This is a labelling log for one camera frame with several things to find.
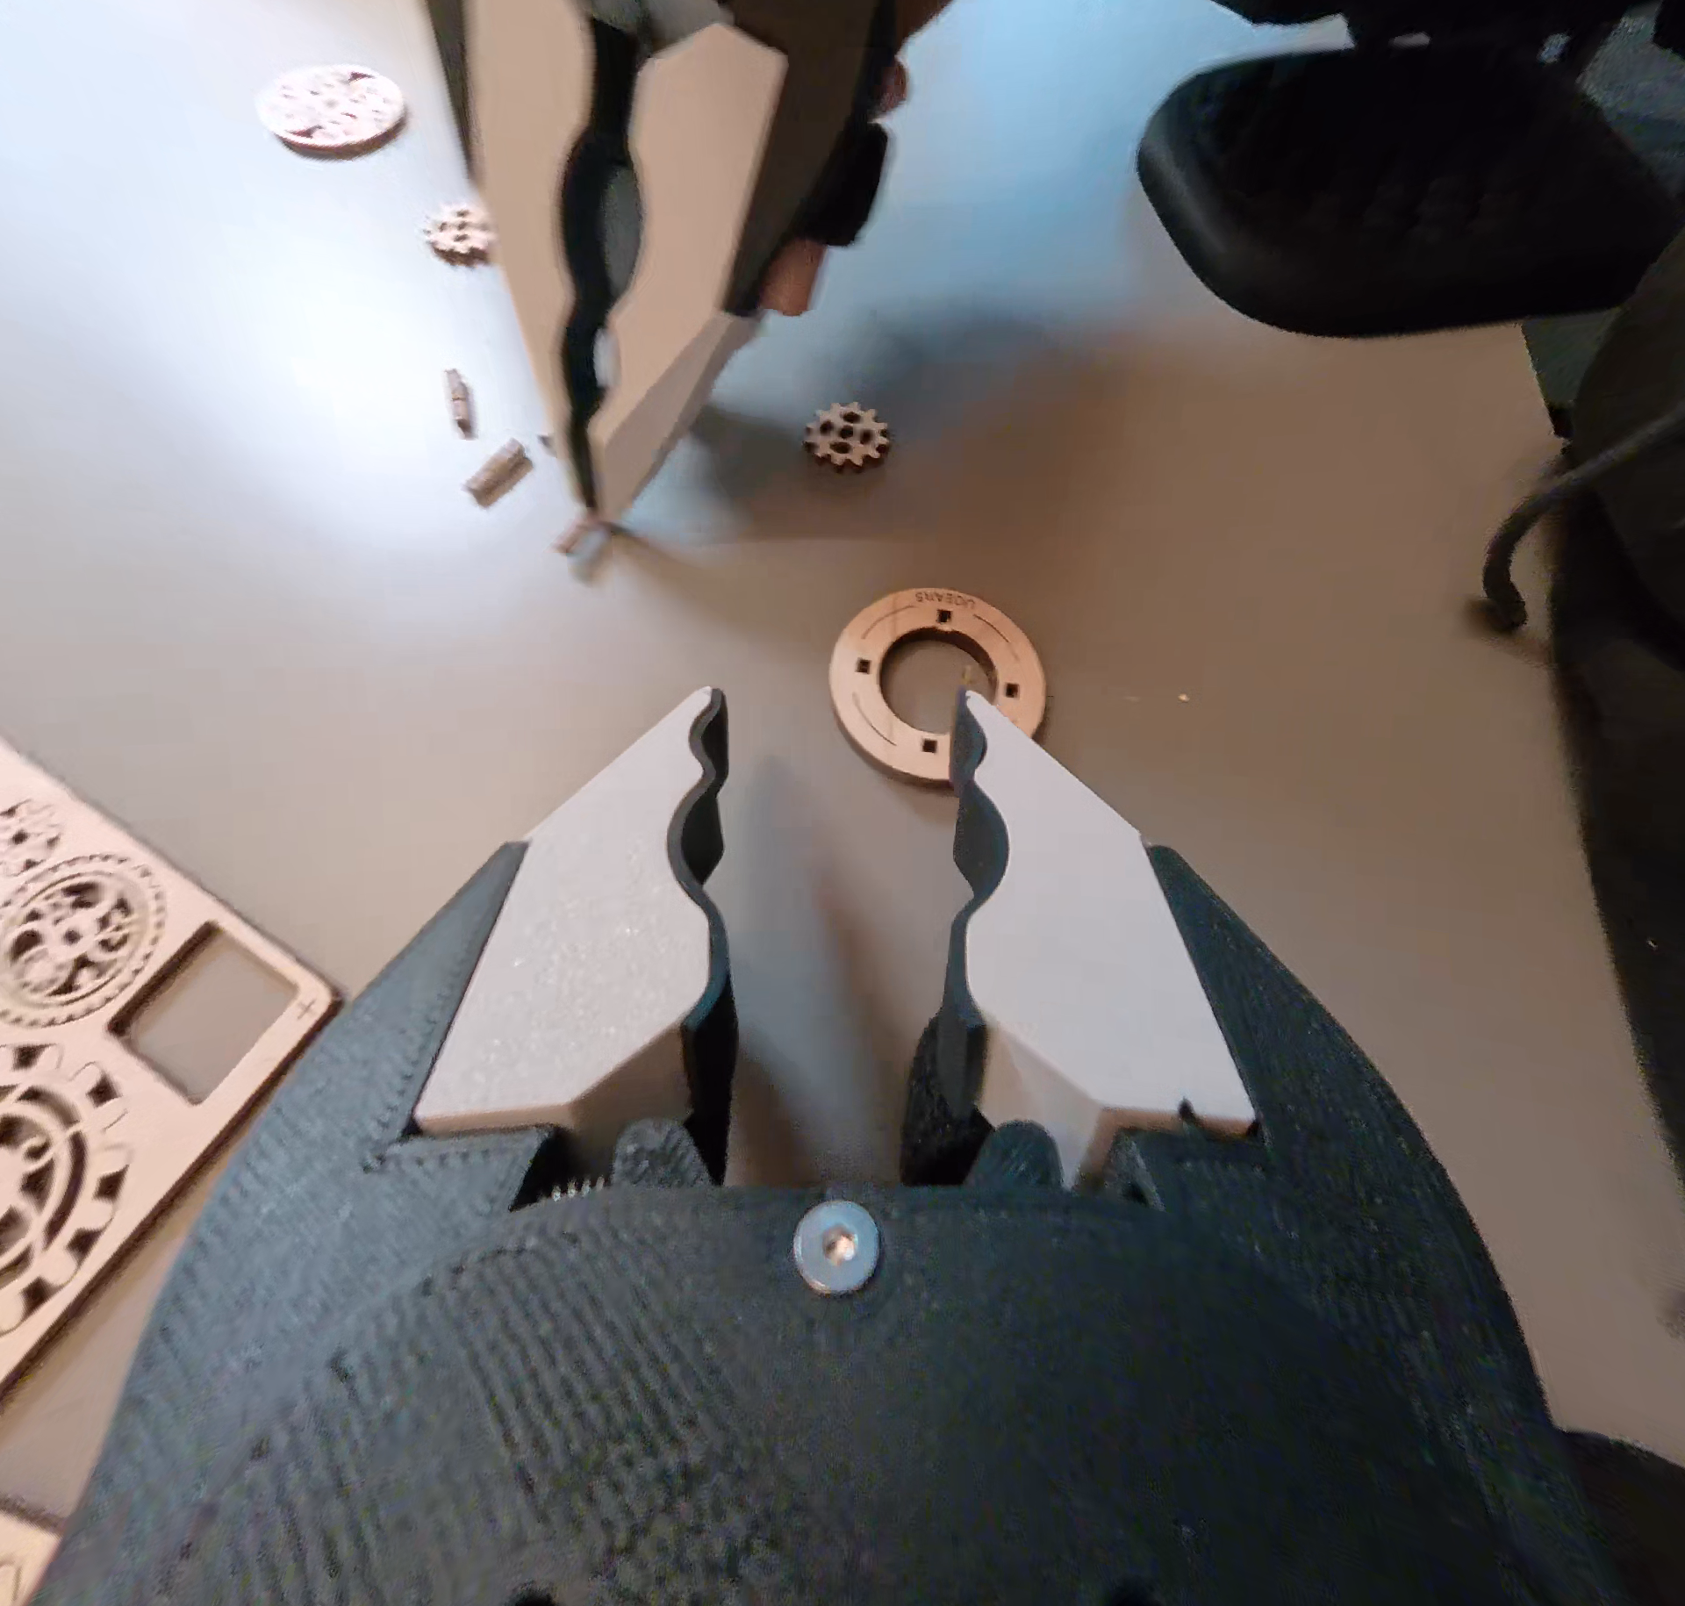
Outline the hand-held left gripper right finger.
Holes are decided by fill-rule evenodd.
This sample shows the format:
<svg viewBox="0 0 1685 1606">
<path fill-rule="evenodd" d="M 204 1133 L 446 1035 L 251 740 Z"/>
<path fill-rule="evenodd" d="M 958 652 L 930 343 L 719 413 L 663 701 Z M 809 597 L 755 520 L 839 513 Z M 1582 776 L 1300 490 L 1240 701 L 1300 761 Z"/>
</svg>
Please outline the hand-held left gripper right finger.
<svg viewBox="0 0 1685 1606">
<path fill-rule="evenodd" d="M 1253 1131 L 1257 1112 L 1140 830 L 977 691 L 950 780 L 967 898 L 901 1124 L 900 1178 L 962 1182 L 1031 1124 L 1067 1186 L 1127 1131 Z"/>
</svg>

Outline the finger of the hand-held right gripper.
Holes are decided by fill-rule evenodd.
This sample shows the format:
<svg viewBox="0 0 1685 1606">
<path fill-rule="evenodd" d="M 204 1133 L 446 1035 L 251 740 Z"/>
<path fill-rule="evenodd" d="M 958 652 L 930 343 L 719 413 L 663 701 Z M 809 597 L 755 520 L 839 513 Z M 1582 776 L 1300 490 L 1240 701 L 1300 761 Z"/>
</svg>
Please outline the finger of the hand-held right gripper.
<svg viewBox="0 0 1685 1606">
<path fill-rule="evenodd" d="M 559 456 L 604 503 L 589 424 L 614 296 L 604 206 L 621 155 L 621 29 L 593 0 L 426 0 L 461 150 Z"/>
<path fill-rule="evenodd" d="M 608 387 L 585 426 L 599 520 L 625 516 L 757 330 L 730 309 L 732 277 L 787 67 L 770 44 L 710 24 L 638 72 L 640 244 L 606 313 Z"/>
</svg>

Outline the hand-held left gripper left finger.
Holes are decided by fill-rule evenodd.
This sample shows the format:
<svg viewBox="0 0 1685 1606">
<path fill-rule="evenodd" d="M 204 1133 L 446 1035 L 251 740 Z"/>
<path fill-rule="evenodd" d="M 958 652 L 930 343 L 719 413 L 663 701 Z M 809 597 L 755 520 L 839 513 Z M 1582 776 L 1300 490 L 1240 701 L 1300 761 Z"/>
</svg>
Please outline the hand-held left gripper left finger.
<svg viewBox="0 0 1685 1606">
<path fill-rule="evenodd" d="M 680 1124 L 723 1180 L 738 1011 L 725 917 L 725 691 L 702 687 L 533 828 L 414 1107 L 433 1137 L 550 1127 L 604 1173 Z"/>
</svg>

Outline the person's right hand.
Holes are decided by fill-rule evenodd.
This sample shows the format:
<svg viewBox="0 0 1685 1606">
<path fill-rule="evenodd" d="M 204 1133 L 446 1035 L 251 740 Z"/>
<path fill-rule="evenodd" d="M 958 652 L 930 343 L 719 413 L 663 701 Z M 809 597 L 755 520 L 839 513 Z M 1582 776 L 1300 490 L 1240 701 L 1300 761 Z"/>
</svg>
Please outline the person's right hand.
<svg viewBox="0 0 1685 1606">
<path fill-rule="evenodd" d="M 894 44 L 890 59 L 877 86 L 875 108 L 879 116 L 894 112 L 909 91 L 909 74 L 901 50 L 907 41 L 930 25 L 954 0 L 894 0 Z M 815 298 L 819 272 L 828 247 L 815 238 L 794 238 L 772 261 L 760 304 L 781 315 L 806 313 Z"/>
</svg>

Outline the large wooden filigree gear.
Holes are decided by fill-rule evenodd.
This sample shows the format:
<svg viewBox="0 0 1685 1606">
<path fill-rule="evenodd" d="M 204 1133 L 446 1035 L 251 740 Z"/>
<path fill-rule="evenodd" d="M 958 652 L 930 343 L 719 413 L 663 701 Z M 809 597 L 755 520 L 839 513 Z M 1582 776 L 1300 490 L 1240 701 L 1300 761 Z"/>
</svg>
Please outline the large wooden filigree gear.
<svg viewBox="0 0 1685 1606">
<path fill-rule="evenodd" d="M 388 74 L 332 61 L 277 76 L 258 93 L 256 112 L 266 131 L 300 153 L 352 157 L 392 138 L 407 101 Z"/>
</svg>

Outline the wooden gear parts sheet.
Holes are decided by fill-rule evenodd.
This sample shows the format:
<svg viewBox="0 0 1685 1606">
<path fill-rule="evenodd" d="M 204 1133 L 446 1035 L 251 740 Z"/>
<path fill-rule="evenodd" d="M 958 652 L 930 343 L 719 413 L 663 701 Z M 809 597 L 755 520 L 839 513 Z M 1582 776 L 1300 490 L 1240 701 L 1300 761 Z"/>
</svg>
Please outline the wooden gear parts sheet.
<svg viewBox="0 0 1685 1606">
<path fill-rule="evenodd" d="M 3 1387 L 119 1270 L 326 1026 L 339 990 L 112 815 L 3 744 Z M 219 1080 L 183 1088 L 129 1028 L 234 947 L 279 988 Z"/>
</svg>

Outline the dark rounded seat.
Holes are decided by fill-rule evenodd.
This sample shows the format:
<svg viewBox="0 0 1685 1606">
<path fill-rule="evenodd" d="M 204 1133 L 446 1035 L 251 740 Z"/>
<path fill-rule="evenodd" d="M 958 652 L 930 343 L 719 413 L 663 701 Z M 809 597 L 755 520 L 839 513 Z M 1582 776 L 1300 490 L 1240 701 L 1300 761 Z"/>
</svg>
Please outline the dark rounded seat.
<svg viewBox="0 0 1685 1606">
<path fill-rule="evenodd" d="M 1674 1173 L 1684 1141 L 1682 622 L 1595 499 L 1569 507 L 1550 586 L 1556 672 L 1593 892 Z"/>
</svg>

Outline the black office chair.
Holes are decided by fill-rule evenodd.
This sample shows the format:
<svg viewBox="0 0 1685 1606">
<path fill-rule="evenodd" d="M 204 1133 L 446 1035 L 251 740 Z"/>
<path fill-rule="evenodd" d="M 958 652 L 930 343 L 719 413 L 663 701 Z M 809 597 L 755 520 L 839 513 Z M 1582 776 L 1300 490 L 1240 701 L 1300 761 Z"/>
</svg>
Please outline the black office chair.
<svg viewBox="0 0 1685 1606">
<path fill-rule="evenodd" d="M 1578 499 L 1682 627 L 1682 189 L 1584 84 L 1622 22 L 1232 61 L 1184 80 L 1138 153 L 1189 268 L 1276 328 L 1373 338 L 1612 313 L 1558 471 L 1488 543 L 1503 629 L 1528 616 L 1516 548 Z"/>
</svg>

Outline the plain wooden board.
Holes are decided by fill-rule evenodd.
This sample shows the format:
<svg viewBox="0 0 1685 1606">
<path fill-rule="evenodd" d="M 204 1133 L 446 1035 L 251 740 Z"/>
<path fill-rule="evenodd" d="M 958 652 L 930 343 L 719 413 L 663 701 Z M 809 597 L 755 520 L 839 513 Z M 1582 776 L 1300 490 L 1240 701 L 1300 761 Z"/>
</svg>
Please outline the plain wooden board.
<svg viewBox="0 0 1685 1606">
<path fill-rule="evenodd" d="M 3 1496 L 3 1603 L 27 1603 L 59 1547 L 65 1521 Z"/>
</svg>

